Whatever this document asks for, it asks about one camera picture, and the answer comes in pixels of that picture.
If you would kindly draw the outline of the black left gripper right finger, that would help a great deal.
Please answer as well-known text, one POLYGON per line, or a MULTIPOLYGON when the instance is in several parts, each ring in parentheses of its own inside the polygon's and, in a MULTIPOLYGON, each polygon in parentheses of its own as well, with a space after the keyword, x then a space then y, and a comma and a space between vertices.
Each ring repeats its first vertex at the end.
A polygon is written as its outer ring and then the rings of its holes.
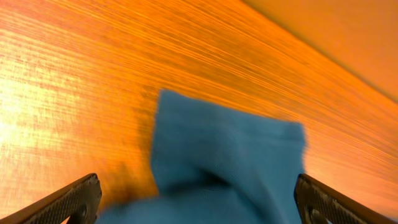
POLYGON ((298 176, 294 199, 303 224, 396 224, 307 174, 298 176))

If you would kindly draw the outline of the dark blue t-shirt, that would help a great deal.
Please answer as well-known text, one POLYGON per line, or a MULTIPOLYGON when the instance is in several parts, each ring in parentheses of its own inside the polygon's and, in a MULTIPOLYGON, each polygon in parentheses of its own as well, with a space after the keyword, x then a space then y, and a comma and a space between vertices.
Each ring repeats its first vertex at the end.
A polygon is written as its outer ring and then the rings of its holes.
POLYGON ((159 196, 104 211, 99 223, 300 223, 303 126, 160 94, 151 167, 159 196))

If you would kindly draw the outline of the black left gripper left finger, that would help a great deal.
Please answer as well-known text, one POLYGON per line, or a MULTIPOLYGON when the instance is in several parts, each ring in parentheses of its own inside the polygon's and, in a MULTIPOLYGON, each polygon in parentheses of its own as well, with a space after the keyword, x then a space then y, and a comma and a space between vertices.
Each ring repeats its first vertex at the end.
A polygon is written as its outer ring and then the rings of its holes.
POLYGON ((93 224, 101 198, 100 180, 91 173, 2 218, 1 224, 93 224))

